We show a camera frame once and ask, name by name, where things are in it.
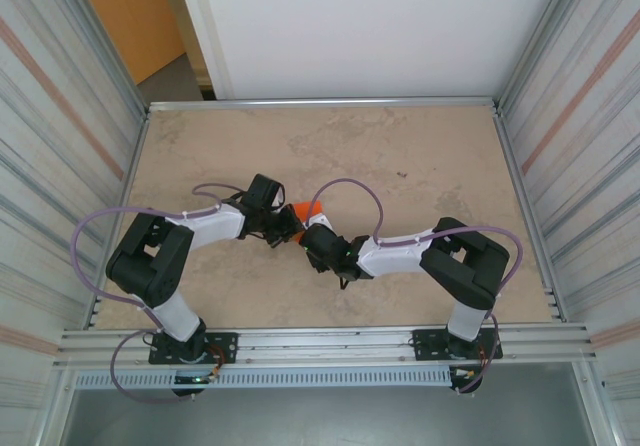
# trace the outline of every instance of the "robotic arm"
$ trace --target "robotic arm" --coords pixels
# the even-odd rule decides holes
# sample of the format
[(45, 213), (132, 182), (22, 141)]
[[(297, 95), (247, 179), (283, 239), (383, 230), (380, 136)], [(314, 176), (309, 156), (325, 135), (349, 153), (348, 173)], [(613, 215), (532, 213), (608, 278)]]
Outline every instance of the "robotic arm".
[(284, 193), (282, 184), (258, 174), (246, 192), (224, 200), (215, 214), (185, 214), (180, 220), (138, 214), (113, 252), (107, 277), (152, 311), (167, 348), (184, 362), (202, 357), (206, 330), (178, 290), (189, 252), (249, 235), (271, 247), (290, 240), (304, 228), (293, 207), (284, 205)]
[[(248, 235), (264, 239), (271, 247), (296, 237), (311, 265), (318, 272), (333, 271), (342, 289), (349, 282), (384, 274), (428, 273), (456, 300), (447, 324), (449, 354), (469, 357), (480, 326), (495, 304), (509, 260), (505, 248), (477, 232), (418, 240), (464, 226), (453, 218), (442, 218), (435, 228), (417, 236), (378, 241), (358, 236), (349, 242), (332, 230), (321, 212), (306, 227), (301, 212), (284, 203), (282, 184), (258, 174), (246, 192), (224, 200), (215, 214), (197, 219), (185, 214), (181, 220), (139, 214), (111, 256), (107, 277), (153, 311), (162, 324), (164, 340), (182, 361), (197, 362), (205, 348), (206, 326), (178, 290), (189, 252)], [(462, 262), (454, 257), (461, 250), (465, 251)]]
[[(377, 242), (359, 236), (348, 242), (326, 224), (315, 222), (303, 233), (300, 244), (312, 266), (318, 272), (331, 269), (340, 278), (342, 289), (352, 281), (384, 274), (428, 273), (456, 300), (447, 323), (448, 349), (452, 357), (467, 357), (495, 305), (509, 253), (477, 232), (419, 240), (464, 226), (453, 218), (442, 218), (435, 228), (418, 235), (380, 238)], [(461, 250), (465, 255), (459, 262), (454, 255)]]

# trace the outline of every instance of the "orange object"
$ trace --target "orange object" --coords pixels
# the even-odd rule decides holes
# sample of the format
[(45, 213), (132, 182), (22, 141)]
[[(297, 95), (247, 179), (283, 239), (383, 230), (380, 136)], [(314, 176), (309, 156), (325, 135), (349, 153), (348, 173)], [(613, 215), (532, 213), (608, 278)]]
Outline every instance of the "orange object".
[[(296, 203), (293, 205), (293, 210), (296, 213), (296, 216), (303, 223), (307, 219), (307, 214), (309, 214), (309, 206), (311, 206), (311, 201), (307, 201), (306, 203)], [(311, 210), (310, 218), (314, 217), (316, 214), (322, 213), (322, 203), (320, 201), (316, 201), (313, 205), (313, 209)], [(296, 234), (292, 239), (296, 242), (300, 242), (300, 237), (302, 233)]]

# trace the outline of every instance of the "metal side panel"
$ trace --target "metal side panel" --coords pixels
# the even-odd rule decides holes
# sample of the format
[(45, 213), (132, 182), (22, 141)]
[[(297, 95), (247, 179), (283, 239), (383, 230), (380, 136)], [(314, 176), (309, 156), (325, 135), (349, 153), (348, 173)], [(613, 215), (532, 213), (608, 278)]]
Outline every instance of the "metal side panel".
[(550, 306), (552, 308), (555, 307), (560, 319), (566, 321), (568, 319), (565, 313), (567, 308), (564, 304), (562, 295), (558, 293), (558, 280), (556, 278), (553, 265), (551, 264), (551, 256), (547, 250), (544, 238), (542, 237), (542, 229), (540, 228), (540, 224), (536, 218), (531, 201), (529, 200), (529, 195), (527, 194), (527, 190), (524, 185), (520, 167), (516, 162), (511, 140), (509, 139), (505, 128), (504, 118), (496, 112), (493, 116), (493, 121), (496, 125), (500, 145), (502, 146), (505, 161), (507, 162), (507, 169), (509, 170), (511, 182), (513, 183), (513, 188), (516, 192), (518, 203), (520, 204), (522, 216), (524, 217), (524, 223), (527, 227), (529, 238), (531, 238), (531, 245), (533, 246), (533, 252), (536, 255), (536, 261), (538, 263), (538, 268), (540, 269), (540, 276), (542, 277), (544, 287), (551, 290), (555, 298), (555, 301), (551, 302)]
[(144, 116), (146, 105), (142, 93), (129, 74), (102, 21), (94, 11), (91, 1), (64, 1), (69, 7), (69, 11), (78, 20), (79, 27), (85, 31), (92, 49), (100, 59), (105, 71), (118, 86), (120, 94), (127, 101), (131, 111)]
[(573, 363), (576, 384), (597, 446), (624, 446), (622, 428), (613, 411), (597, 363)]
[[(147, 115), (147, 119), (144, 121), (144, 123), (141, 126), (140, 135), (138, 136), (138, 141), (136, 142), (136, 146), (133, 150), (131, 162), (129, 164), (129, 168), (127, 169), (127, 174), (122, 184), (122, 194), (120, 195), (120, 199), (118, 200), (118, 206), (125, 206), (129, 201), (129, 195), (131, 194), (131, 187), (133, 186), (133, 180), (136, 176), (136, 170), (138, 169), (138, 162), (140, 161), (140, 155), (142, 154), (142, 147), (144, 146), (144, 140), (147, 136), (148, 130), (149, 130), (149, 118)], [(123, 214), (116, 215), (115, 221), (113, 223), (113, 227), (111, 228), (111, 235), (109, 236), (108, 241), (105, 243), (102, 251), (102, 260), (100, 261), (100, 265), (97, 269), (98, 277), (96, 278), (96, 281), (95, 281), (96, 286), (100, 289), (104, 289), (104, 286), (107, 282), (107, 277), (103, 272), (107, 267), (107, 261), (109, 261), (109, 257), (112, 251), (116, 247), (123, 218), (124, 218)], [(98, 312), (100, 311), (101, 302), (102, 302), (101, 298), (94, 297), (93, 301), (89, 304), (89, 307), (85, 312), (85, 321), (84, 321), (85, 329), (93, 327), (95, 323), (94, 315), (98, 314)]]
[(574, 0), (550, 0), (518, 64), (499, 95), (500, 111), (509, 112), (547, 44), (561, 30)]

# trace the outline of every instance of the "white panel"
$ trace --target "white panel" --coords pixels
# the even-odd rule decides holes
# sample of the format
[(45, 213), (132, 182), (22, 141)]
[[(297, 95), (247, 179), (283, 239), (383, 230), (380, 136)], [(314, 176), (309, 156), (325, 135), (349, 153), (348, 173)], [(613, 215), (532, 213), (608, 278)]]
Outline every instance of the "white panel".
[(186, 0), (222, 99), (493, 95), (548, 0)]

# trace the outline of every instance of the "perforated metal strip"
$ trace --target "perforated metal strip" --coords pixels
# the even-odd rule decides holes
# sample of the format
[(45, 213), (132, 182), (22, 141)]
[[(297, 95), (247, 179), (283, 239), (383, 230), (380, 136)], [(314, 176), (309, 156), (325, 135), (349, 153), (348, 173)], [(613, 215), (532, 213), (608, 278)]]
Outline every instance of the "perforated metal strip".
[[(197, 376), (193, 371), (181, 375)], [(132, 370), (118, 372), (126, 389), (189, 388), (308, 388), (341, 386), (451, 386), (448, 366), (366, 368), (256, 368), (227, 369), (210, 384), (177, 385), (176, 371)], [(112, 389), (108, 371), (79, 373), (76, 389)]]

